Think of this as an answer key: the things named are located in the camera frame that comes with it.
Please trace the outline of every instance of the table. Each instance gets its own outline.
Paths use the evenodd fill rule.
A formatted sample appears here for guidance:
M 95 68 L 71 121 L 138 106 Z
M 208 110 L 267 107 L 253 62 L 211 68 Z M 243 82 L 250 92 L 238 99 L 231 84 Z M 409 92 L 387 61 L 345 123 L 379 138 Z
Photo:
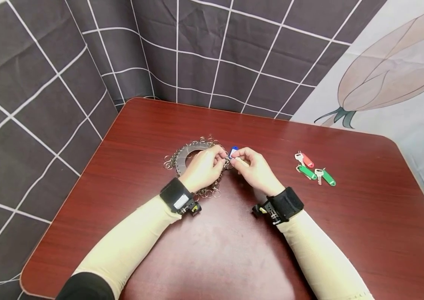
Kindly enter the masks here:
M 89 250 L 174 176 L 165 155 L 200 136 L 261 152 L 344 251 L 376 299 L 424 299 L 424 196 L 397 146 L 376 135 L 134 98 L 127 102 L 22 272 L 55 297 Z M 297 173 L 294 153 L 337 186 Z M 221 197 L 171 225 L 121 299 L 313 299 L 293 253 L 250 213 L 253 190 L 226 171 Z

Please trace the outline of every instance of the black sleeve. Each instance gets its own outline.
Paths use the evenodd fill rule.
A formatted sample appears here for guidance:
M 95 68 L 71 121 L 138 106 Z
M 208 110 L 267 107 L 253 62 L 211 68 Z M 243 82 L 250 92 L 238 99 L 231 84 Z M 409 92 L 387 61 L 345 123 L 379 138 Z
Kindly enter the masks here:
M 102 277 L 80 272 L 70 277 L 56 300 L 115 300 L 112 289 Z

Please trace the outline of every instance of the hand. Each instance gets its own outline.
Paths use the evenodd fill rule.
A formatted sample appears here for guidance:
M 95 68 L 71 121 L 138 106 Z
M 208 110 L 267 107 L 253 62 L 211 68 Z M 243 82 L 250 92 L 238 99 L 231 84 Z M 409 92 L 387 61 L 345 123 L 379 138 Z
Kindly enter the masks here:
M 241 148 L 231 156 L 230 163 L 255 189 L 261 190 L 269 197 L 277 196 L 284 191 L 285 187 L 275 177 L 262 154 L 250 148 Z
M 179 180 L 191 193 L 208 187 L 218 179 L 225 164 L 227 153 L 219 146 L 200 151 L 192 159 L 185 173 Z

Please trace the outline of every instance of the backdrop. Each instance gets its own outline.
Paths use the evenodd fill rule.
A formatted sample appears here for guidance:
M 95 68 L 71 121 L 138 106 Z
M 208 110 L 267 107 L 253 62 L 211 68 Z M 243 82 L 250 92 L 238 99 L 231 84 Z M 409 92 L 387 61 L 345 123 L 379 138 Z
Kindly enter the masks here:
M 385 2 L 0 0 L 0 299 L 35 299 L 23 264 L 135 96 L 385 135 L 424 190 L 424 1 Z

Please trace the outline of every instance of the beige arm sleeve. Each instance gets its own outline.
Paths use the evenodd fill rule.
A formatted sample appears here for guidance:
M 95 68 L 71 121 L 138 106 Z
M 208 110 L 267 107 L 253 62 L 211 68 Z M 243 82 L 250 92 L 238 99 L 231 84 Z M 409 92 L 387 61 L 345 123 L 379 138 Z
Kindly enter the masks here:
M 91 272 L 110 285 L 115 299 L 168 225 L 181 219 L 155 196 L 116 225 L 73 272 Z
M 306 211 L 277 228 L 319 300 L 373 299 L 354 266 Z

